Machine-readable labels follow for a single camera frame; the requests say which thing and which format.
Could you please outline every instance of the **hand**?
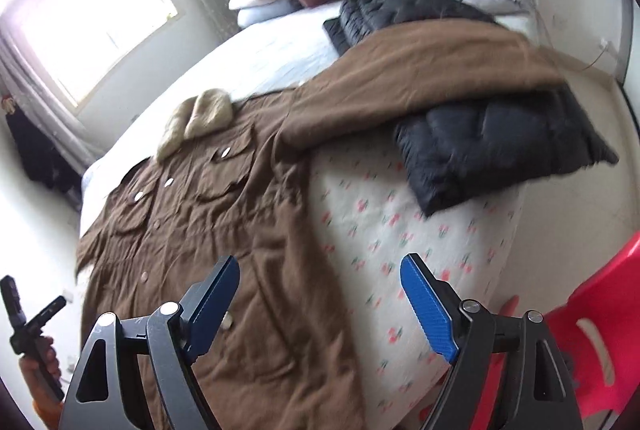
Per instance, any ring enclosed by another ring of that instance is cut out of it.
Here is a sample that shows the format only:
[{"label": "hand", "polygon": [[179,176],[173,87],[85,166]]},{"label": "hand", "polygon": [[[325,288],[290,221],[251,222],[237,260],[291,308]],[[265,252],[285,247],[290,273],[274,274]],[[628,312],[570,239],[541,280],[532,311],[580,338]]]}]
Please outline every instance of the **hand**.
[{"label": "hand", "polygon": [[[44,361],[47,364],[47,370],[55,380],[59,380],[62,372],[60,372],[60,362],[56,358],[56,351],[51,347],[53,344],[53,338],[50,336],[43,336],[43,339],[48,344],[48,347],[44,352]],[[29,387],[31,397],[33,397],[33,400],[37,405],[49,413],[55,413],[60,410],[60,404],[53,401],[49,394],[47,394],[47,385],[43,385],[36,375],[36,371],[40,368],[38,362],[33,358],[23,356],[20,358],[19,363],[22,377]]]}]

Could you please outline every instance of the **bed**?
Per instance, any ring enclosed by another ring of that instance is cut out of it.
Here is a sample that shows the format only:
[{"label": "bed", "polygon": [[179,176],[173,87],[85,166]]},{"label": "bed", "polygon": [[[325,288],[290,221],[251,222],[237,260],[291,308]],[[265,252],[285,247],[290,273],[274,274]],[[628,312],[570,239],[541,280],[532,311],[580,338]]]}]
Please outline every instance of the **bed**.
[{"label": "bed", "polygon": [[[81,233],[94,222],[123,176],[155,153],[177,104],[209,88],[223,88],[234,100],[242,100],[303,85],[329,67],[338,55],[322,24],[337,17],[339,8],[339,2],[331,3],[255,24],[187,71],[88,170]],[[503,16],[498,22],[537,41],[532,15]],[[422,407],[425,395],[446,370],[404,297],[400,259],[410,252],[420,254],[462,298],[486,303],[507,261],[524,186],[426,218],[385,129],[325,144],[315,151],[311,172],[310,215],[348,303],[368,428],[388,430],[410,410]],[[81,298],[90,273],[86,269],[79,277]]]}]

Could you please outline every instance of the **black quilted jacket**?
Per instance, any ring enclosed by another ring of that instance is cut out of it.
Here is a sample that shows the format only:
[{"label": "black quilted jacket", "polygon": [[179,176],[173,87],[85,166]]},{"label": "black quilted jacket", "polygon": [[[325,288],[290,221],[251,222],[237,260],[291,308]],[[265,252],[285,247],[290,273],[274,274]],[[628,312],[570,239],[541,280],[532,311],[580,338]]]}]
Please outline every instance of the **black quilted jacket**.
[{"label": "black quilted jacket", "polygon": [[[324,27],[343,54],[387,26],[453,17],[494,22],[454,0],[345,0]],[[567,84],[436,106],[398,122],[395,139],[427,215],[530,179],[618,162]]]}]

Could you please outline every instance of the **orange sleeve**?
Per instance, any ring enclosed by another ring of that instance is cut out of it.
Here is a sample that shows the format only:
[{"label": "orange sleeve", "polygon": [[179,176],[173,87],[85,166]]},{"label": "orange sleeve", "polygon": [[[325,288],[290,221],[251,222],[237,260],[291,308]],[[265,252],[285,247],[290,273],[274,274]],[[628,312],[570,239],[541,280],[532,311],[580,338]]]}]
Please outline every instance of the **orange sleeve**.
[{"label": "orange sleeve", "polygon": [[62,415],[62,407],[64,407],[64,403],[60,403],[60,408],[55,411],[43,410],[38,404],[33,402],[33,409],[36,411],[36,414],[42,419],[42,422],[47,426],[49,430],[58,430],[58,425],[60,424],[60,416]]}]

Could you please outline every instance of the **person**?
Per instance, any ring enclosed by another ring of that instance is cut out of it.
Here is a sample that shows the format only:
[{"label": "person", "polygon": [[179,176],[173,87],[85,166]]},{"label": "person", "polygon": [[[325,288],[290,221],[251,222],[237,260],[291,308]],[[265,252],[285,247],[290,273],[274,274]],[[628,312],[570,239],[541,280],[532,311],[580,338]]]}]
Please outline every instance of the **person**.
[{"label": "person", "polygon": [[[56,380],[59,380],[62,372],[60,371],[60,362],[56,357],[56,351],[53,348],[53,338],[50,336],[43,337],[47,342],[47,349],[44,352],[44,361],[47,364],[47,370]],[[47,394],[46,386],[42,384],[36,374],[39,368],[36,360],[28,356],[22,356],[18,363],[20,364],[22,377],[33,398],[33,408],[36,414],[38,414],[49,430],[58,430],[63,403],[55,402],[49,394]]]}]

